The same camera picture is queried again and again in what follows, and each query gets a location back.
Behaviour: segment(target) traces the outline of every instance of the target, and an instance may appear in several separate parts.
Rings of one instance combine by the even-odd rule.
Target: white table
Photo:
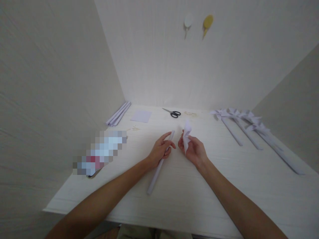
[[[130,121],[134,112],[152,111],[148,123]],[[243,142],[240,147],[221,121],[209,111],[178,110],[174,119],[160,107],[132,105],[117,127],[128,130],[126,148],[93,179],[71,175],[44,211],[66,214],[90,193],[145,158],[156,139],[175,130],[177,146],[186,119],[191,135],[205,145],[207,155],[221,173],[254,201],[289,238],[319,236],[319,175],[281,142],[285,154],[306,175],[295,174],[255,133],[264,150],[258,151],[234,122],[229,122]],[[242,238],[213,191],[179,149],[164,161],[151,196],[146,190],[154,171],[138,182],[114,208],[107,220],[148,227],[191,232],[217,238]]]

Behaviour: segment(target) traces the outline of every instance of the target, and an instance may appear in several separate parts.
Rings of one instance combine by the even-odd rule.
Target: forearm
[[[210,162],[197,166],[244,238],[285,238],[277,225]]]
[[[150,169],[147,158],[91,193],[68,213],[47,238],[84,238],[113,210],[124,195]]]

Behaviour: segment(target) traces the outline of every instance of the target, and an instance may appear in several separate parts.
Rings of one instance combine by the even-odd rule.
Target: square paper sheet
[[[133,117],[131,118],[132,121],[144,122],[147,123],[150,119],[152,112],[150,111],[136,111]]]

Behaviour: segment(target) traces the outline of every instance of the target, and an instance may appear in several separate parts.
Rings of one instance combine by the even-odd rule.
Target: scissor blade
[[[163,110],[166,110],[167,112],[170,112],[170,113],[172,113],[172,111],[169,111],[169,110],[167,110],[167,109],[164,109],[164,108],[162,108]]]

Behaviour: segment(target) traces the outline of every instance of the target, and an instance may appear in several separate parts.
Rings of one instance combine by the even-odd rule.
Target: scissors
[[[178,118],[180,115],[181,115],[181,113],[180,112],[178,112],[178,111],[169,111],[169,110],[167,110],[167,109],[164,109],[164,108],[162,108],[163,110],[166,110],[166,111],[168,111],[168,112],[170,112],[170,115],[173,117],[173,118]]]

